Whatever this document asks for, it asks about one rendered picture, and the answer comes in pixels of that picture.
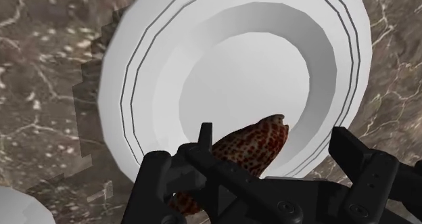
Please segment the red spotted cone shell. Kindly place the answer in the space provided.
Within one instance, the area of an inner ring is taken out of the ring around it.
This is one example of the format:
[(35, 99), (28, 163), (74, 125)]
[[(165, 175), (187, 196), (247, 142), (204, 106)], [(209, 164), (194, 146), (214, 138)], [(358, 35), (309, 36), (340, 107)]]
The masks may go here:
[(211, 154), (260, 177), (279, 155), (289, 136), (284, 114), (272, 114), (233, 131), (212, 145)]

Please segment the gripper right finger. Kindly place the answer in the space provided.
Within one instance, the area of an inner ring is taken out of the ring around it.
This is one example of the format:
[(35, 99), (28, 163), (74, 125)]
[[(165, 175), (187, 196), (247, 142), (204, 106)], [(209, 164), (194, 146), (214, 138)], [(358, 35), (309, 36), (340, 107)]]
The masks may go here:
[(414, 165), (367, 147), (345, 127), (332, 128), (329, 155), (351, 180), (338, 217), (344, 224), (412, 224), (385, 208), (401, 202), (422, 222), (422, 159)]

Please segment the white plate with grey rings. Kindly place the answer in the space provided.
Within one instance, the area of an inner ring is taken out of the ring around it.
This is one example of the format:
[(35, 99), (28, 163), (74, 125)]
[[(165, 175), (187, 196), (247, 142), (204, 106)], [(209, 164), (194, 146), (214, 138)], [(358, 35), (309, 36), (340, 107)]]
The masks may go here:
[(103, 138), (135, 179), (146, 153), (283, 114), (287, 143), (268, 176), (304, 177), (334, 126), (361, 105), (372, 59), (363, 0), (136, 0), (106, 49)]

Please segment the white round dish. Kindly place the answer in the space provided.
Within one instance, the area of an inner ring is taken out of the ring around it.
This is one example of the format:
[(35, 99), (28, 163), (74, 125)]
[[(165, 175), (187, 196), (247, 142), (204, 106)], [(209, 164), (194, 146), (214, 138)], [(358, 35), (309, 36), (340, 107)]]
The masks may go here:
[(0, 186), (0, 224), (56, 224), (53, 215), (35, 197)]

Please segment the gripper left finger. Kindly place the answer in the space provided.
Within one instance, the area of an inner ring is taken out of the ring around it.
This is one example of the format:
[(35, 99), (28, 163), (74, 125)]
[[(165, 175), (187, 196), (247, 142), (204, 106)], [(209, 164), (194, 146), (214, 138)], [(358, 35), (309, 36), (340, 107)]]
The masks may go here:
[(213, 125), (202, 123), (198, 141), (145, 155), (120, 224), (187, 224), (204, 211), (211, 224), (294, 224), (299, 214), (262, 177), (211, 154)]

